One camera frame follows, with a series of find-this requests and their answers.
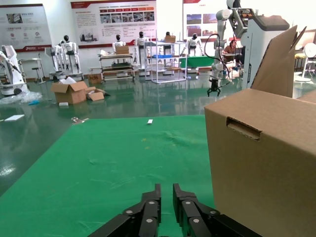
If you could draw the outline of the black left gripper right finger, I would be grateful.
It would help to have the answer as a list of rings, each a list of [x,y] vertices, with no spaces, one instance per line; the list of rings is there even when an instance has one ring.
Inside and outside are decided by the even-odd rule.
[[[194,193],[173,184],[176,221],[185,237],[260,237],[218,210],[199,202]]]

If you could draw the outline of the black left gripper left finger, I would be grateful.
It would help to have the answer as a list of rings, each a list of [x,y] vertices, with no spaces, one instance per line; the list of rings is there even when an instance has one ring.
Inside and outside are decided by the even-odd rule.
[[[140,202],[125,209],[90,234],[91,237],[156,237],[161,223],[161,185],[142,194]]]

